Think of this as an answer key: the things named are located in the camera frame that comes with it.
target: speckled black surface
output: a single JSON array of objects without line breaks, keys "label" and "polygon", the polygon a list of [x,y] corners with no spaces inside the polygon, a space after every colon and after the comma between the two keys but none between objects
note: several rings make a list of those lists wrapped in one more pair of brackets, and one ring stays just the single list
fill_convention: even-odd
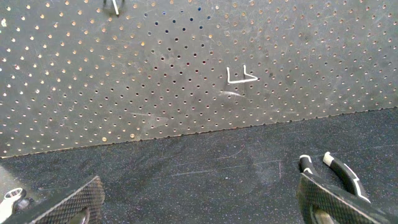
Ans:
[{"label": "speckled black surface", "polygon": [[303,223],[298,158],[330,151],[373,205],[398,215],[398,110],[130,142],[0,160],[0,194],[39,203],[90,174],[104,182],[104,223]]}]

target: pegboard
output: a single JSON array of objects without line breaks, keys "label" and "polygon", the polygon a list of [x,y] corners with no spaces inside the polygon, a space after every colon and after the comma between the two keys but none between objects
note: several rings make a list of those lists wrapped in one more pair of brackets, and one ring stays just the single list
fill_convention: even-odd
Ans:
[{"label": "pegboard", "polygon": [[1,157],[398,105],[398,1],[116,3],[2,1]]}]

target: pegboard hook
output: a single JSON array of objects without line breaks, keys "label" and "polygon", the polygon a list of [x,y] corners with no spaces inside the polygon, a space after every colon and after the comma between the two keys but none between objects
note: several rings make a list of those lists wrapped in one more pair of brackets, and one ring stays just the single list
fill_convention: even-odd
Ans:
[{"label": "pegboard hook", "polygon": [[250,79],[247,80],[238,80],[238,81],[231,81],[230,80],[230,74],[229,74],[229,67],[226,67],[226,72],[227,72],[227,77],[228,77],[228,83],[230,84],[236,84],[236,83],[245,83],[245,82],[251,82],[251,81],[256,81],[258,79],[258,77],[255,77],[254,75],[250,75],[246,73],[246,65],[243,65],[243,74],[247,75],[249,77],[252,77]]}]

